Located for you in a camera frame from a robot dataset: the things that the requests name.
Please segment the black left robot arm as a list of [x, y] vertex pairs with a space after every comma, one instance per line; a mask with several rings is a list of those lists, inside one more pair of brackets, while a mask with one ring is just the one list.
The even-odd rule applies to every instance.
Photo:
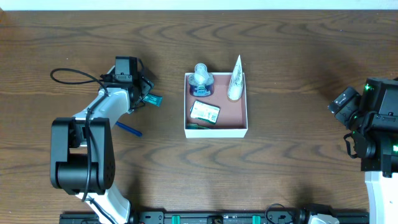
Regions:
[[50, 181], [56, 189], [78, 197], [93, 213], [66, 213], [60, 223], [139, 223], [131, 202], [114, 183], [116, 170], [112, 127], [124, 114], [145, 105], [153, 88], [144, 66], [132, 58], [90, 82], [100, 85], [98, 96], [81, 112], [56, 118], [51, 127]]

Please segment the Colgate toothpaste tube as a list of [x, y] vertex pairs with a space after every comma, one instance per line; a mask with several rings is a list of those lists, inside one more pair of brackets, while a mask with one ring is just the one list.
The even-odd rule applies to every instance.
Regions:
[[150, 104], [156, 105], [156, 106], [158, 106], [158, 107], [161, 106], [162, 100], [163, 100], [163, 97], [162, 97], [162, 96], [153, 95], [153, 94], [150, 94], [150, 93], [148, 93], [148, 94], [144, 97], [144, 101], [145, 101], [146, 103], [150, 103]]

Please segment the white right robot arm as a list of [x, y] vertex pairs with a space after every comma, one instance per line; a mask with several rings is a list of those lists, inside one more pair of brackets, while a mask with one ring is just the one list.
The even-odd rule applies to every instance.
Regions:
[[350, 133], [348, 155], [361, 159], [370, 223], [397, 223], [397, 87], [367, 83], [359, 94], [348, 87], [328, 109]]

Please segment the green toothbrush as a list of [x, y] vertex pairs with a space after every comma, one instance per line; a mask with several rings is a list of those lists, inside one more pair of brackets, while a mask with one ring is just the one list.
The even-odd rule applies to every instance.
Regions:
[[186, 125], [185, 129], [210, 129], [210, 128], [208, 128], [206, 126], [201, 126], [201, 125], [196, 124], [196, 123], [189, 123], [189, 124]]

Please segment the white shampoo tube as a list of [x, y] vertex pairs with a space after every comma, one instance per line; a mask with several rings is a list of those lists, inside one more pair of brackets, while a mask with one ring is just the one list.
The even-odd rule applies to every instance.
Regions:
[[231, 79], [229, 82], [227, 96], [231, 101], [238, 101], [243, 92], [243, 68], [241, 56], [239, 55], [234, 66]]

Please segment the blue pump soap bottle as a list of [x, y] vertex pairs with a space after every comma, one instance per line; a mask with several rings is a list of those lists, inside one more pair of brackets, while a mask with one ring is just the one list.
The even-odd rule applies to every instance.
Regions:
[[195, 71], [188, 76], [190, 94], [195, 97], [210, 96], [214, 92], [214, 77], [204, 63], [195, 65]]

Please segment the blue razor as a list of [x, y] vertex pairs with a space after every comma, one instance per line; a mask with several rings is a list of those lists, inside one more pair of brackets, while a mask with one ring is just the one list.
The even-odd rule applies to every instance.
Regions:
[[138, 137], [142, 137], [142, 133], [140, 131], [138, 131], [138, 130], [132, 128], [132, 127], [129, 127], [129, 126], [125, 125], [125, 124], [122, 124], [119, 121], [116, 122], [116, 126], [120, 127], [121, 129], [123, 129], [123, 130], [125, 130], [125, 131], [127, 131], [127, 132], [129, 132], [131, 134], [134, 134], [134, 135], [136, 135]]

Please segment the green white soap box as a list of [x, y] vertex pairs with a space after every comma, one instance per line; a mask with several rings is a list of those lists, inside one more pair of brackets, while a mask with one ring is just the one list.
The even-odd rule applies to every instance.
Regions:
[[191, 118], [200, 119], [211, 124], [216, 124], [219, 114], [219, 107], [209, 105], [198, 100], [193, 103], [190, 109]]

